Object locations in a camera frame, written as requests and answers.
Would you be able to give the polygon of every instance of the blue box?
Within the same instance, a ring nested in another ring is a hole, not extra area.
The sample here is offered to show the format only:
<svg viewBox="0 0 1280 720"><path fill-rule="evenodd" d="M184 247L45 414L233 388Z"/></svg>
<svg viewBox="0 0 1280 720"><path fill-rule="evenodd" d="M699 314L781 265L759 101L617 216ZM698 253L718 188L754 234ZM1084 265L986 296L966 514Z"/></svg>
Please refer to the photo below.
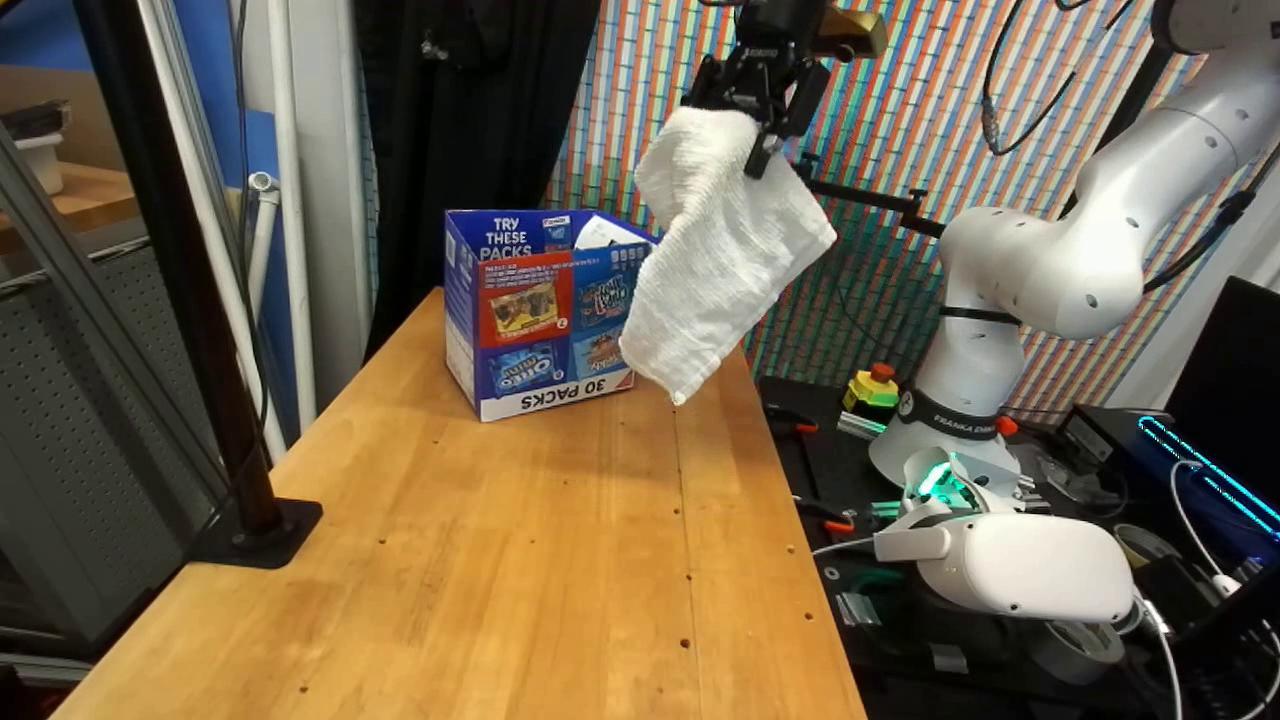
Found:
<svg viewBox="0 0 1280 720"><path fill-rule="evenodd" d="M652 234L596 212L443 212L443 351L482 421L634 388L622 331Z"/></svg>

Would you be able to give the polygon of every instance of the black curtain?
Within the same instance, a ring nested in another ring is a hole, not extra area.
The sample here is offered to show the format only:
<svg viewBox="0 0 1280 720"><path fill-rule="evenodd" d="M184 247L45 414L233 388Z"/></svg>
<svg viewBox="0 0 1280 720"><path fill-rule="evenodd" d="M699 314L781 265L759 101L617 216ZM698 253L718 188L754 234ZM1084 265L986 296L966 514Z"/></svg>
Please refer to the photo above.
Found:
<svg viewBox="0 0 1280 720"><path fill-rule="evenodd" d="M540 204L601 0L358 2L379 178L370 351L443 277L443 209Z"/></svg>

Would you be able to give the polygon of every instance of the white cloth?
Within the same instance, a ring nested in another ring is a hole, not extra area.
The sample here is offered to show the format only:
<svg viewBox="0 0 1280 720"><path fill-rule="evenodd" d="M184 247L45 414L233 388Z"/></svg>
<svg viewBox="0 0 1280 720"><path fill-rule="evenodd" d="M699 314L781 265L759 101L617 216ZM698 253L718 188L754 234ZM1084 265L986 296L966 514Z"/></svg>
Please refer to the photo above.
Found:
<svg viewBox="0 0 1280 720"><path fill-rule="evenodd" d="M626 360L684 403L820 259L836 227L785 154L744 177L755 121L682 108L650 145L638 188L664 232L640 265Z"/></svg>

